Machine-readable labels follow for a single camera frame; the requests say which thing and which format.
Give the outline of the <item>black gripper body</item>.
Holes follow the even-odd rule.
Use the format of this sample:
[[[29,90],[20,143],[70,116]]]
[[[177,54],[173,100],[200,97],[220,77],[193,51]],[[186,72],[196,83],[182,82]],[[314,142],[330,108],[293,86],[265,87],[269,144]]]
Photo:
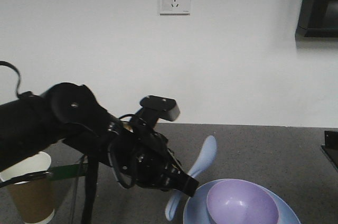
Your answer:
[[[183,169],[168,148],[168,139],[142,118],[109,125],[107,157],[117,182],[125,189],[183,189]]]

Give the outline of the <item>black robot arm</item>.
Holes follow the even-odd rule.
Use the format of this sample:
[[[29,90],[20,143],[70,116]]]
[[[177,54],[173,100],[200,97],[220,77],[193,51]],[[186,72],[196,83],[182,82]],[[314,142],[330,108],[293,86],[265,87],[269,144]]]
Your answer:
[[[186,174],[155,131],[159,119],[174,121],[174,99],[146,96],[128,121],[101,107],[91,90],[60,83],[37,96],[25,93],[1,105],[1,170],[57,141],[112,168],[124,188],[176,189],[193,196],[199,183]]]

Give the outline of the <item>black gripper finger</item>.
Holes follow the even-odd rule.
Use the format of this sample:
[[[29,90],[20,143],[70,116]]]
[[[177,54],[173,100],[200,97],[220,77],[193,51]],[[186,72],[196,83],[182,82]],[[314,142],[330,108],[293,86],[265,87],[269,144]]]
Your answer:
[[[183,194],[193,197],[199,182],[176,166],[168,166],[163,171],[163,191],[178,190]]]

